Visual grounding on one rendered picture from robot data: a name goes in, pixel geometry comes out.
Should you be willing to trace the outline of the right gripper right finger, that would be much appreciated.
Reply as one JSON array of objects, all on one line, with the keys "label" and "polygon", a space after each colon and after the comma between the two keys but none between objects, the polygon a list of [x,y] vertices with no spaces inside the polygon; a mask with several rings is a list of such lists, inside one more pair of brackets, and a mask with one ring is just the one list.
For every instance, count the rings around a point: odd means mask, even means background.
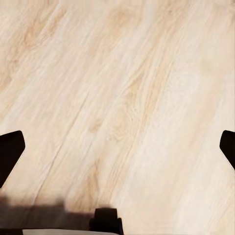
[{"label": "right gripper right finger", "polygon": [[235,132],[224,130],[219,147],[235,170]]}]

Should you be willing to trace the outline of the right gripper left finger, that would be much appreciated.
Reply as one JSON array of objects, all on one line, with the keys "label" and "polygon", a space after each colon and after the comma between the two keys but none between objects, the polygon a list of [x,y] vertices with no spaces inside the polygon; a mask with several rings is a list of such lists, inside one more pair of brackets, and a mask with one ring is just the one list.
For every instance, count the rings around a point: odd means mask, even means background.
[{"label": "right gripper left finger", "polygon": [[0,189],[24,149],[24,136],[20,130],[0,136]]}]

